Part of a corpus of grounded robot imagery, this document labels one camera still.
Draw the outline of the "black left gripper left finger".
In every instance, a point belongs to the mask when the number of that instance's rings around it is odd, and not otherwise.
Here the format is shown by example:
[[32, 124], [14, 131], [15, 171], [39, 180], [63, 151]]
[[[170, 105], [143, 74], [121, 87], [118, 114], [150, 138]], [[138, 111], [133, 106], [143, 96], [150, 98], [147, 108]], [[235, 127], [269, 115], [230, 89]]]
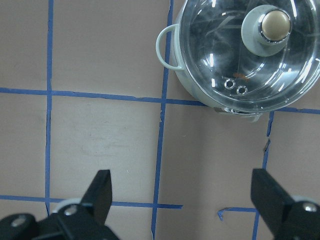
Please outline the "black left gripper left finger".
[[83, 195], [85, 207], [99, 225], [104, 225], [112, 205], [112, 180], [109, 169], [99, 170]]

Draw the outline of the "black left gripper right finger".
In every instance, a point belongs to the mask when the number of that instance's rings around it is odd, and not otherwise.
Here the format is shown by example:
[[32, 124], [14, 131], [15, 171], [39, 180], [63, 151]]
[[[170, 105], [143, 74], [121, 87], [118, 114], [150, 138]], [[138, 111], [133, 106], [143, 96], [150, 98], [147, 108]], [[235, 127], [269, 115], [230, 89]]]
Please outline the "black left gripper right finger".
[[252, 170], [250, 199], [272, 235], [277, 237], [295, 200], [263, 168]]

